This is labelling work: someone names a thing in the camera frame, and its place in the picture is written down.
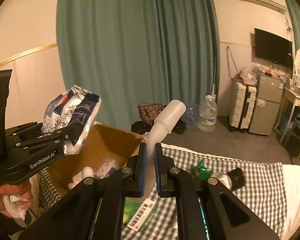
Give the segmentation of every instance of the silver bolt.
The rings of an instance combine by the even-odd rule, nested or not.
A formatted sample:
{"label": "silver bolt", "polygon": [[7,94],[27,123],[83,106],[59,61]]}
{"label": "silver bolt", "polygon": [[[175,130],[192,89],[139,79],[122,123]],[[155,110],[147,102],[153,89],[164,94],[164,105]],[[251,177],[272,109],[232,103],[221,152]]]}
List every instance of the silver bolt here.
{"label": "silver bolt", "polygon": [[211,185],[216,185],[218,183],[218,180],[216,178],[209,178],[208,182]]}
{"label": "silver bolt", "polygon": [[178,174],[178,173],[180,172],[180,169],[177,168],[177,167],[172,167],[172,168],[170,169],[170,172],[173,173],[173,174]]}
{"label": "silver bolt", "polygon": [[131,171],[132,171],[132,169],[129,168],[129,167],[124,167],[124,168],[122,169],[122,173],[124,173],[124,174],[129,174],[129,173],[131,173]]}
{"label": "silver bolt", "polygon": [[94,182],[94,179],[92,177],[87,177],[83,180],[83,183],[86,185],[91,185]]}

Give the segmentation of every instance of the suitcase handle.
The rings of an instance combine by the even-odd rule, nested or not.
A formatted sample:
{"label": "suitcase handle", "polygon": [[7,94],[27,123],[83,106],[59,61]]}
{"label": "suitcase handle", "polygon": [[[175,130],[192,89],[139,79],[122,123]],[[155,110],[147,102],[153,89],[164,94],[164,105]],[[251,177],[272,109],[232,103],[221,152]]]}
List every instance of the suitcase handle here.
{"label": "suitcase handle", "polygon": [[245,110],[244,110],[244,118],[246,118],[248,109],[249,109],[249,102],[246,104],[246,108],[245,108]]}

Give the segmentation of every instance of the human hand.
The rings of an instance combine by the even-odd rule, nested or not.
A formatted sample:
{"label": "human hand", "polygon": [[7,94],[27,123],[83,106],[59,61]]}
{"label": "human hand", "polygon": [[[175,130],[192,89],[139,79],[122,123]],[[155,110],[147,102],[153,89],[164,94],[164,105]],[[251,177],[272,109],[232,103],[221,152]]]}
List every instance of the human hand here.
{"label": "human hand", "polygon": [[15,202],[21,209],[29,209],[32,205],[33,196],[31,193],[31,184],[30,180],[25,181],[24,183],[12,186],[9,184],[4,184],[0,186],[0,213],[4,214],[8,218],[12,218],[8,211],[5,209],[2,196],[3,195],[19,195],[28,199],[29,201],[17,201]]}

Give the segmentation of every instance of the gold wall trim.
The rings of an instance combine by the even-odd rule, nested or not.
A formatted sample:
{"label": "gold wall trim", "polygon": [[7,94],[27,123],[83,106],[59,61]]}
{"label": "gold wall trim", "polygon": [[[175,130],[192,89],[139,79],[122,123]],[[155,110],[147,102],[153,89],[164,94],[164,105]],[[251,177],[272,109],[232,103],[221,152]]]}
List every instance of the gold wall trim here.
{"label": "gold wall trim", "polygon": [[229,41],[220,41],[220,43],[231,44],[231,45],[239,45],[239,46],[254,48],[254,46],[250,46],[250,45],[246,45],[246,44],[241,44],[241,43],[235,43],[235,42],[229,42]]}
{"label": "gold wall trim", "polygon": [[0,62],[0,67],[18,59],[18,58],[21,58],[21,57],[24,57],[24,56],[27,56],[27,55],[30,55],[32,53],[35,53],[35,52],[38,52],[38,51],[41,51],[41,50],[45,50],[45,49],[51,49],[51,48],[54,48],[54,47],[57,47],[58,44],[57,43],[54,43],[54,44],[49,44],[49,45],[45,45],[45,46],[41,46],[41,47],[38,47],[38,48],[34,48],[34,49],[30,49],[30,50],[27,50],[27,51],[24,51],[24,52],[21,52],[17,55],[14,55],[6,60],[4,60],[3,62]]}

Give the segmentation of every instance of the cardboard box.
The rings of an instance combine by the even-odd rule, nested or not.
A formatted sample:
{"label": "cardboard box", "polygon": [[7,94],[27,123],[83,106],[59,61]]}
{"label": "cardboard box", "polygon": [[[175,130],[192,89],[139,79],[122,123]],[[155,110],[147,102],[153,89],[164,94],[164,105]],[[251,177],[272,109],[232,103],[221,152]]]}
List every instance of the cardboard box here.
{"label": "cardboard box", "polygon": [[139,134],[98,123],[91,128],[79,154],[64,156],[49,166],[50,180],[63,197],[69,191],[72,176],[85,166],[95,170],[114,160],[119,167],[125,167],[128,158],[138,154],[140,142],[145,141]]}

